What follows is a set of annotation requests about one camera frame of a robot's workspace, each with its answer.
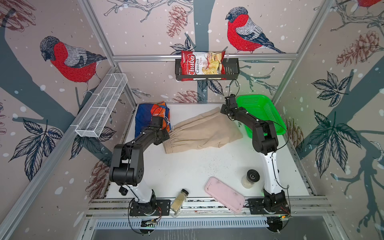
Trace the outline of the rainbow striped shorts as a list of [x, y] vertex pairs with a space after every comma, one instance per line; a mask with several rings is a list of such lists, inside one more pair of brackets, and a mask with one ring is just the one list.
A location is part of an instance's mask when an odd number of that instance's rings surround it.
[[168, 132], [171, 131], [170, 109], [165, 102], [140, 104], [135, 117], [135, 137], [138, 137], [144, 128], [150, 126], [153, 116], [162, 117], [162, 129], [166, 129]]

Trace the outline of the beige shorts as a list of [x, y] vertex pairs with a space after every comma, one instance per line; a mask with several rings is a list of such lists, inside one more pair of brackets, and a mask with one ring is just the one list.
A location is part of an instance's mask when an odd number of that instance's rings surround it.
[[220, 108], [197, 115], [178, 123], [163, 142], [166, 154], [221, 148], [243, 138], [243, 134]]

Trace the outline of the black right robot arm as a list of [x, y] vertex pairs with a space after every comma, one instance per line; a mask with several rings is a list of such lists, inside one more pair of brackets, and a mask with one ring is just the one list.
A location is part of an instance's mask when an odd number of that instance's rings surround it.
[[264, 158], [264, 196], [272, 202], [284, 200], [286, 192], [280, 184], [277, 169], [276, 152], [279, 141], [274, 122], [261, 120], [245, 108], [239, 107], [234, 94], [225, 97], [225, 104], [222, 105], [221, 113], [231, 120], [241, 122], [252, 130], [253, 148]]

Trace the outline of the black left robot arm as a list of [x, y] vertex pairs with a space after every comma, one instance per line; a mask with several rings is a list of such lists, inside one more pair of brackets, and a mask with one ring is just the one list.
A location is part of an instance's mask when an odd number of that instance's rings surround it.
[[144, 151], [150, 145], [160, 145], [169, 138], [166, 129], [148, 127], [135, 139], [114, 147], [109, 179], [120, 187], [121, 195], [132, 192], [134, 200], [140, 204], [147, 204], [156, 198], [154, 191], [143, 180]]

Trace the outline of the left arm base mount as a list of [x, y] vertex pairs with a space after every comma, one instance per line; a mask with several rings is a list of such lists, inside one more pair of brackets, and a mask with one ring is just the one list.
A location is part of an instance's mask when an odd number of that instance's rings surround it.
[[152, 217], [168, 216], [170, 214], [170, 200], [151, 201], [149, 203], [138, 203], [133, 201], [129, 208], [130, 217]]

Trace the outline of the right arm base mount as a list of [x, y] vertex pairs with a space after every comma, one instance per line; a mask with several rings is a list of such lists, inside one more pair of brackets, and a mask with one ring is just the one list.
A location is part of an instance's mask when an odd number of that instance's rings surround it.
[[291, 209], [286, 198], [270, 200], [268, 198], [250, 198], [245, 205], [252, 215], [290, 215]]

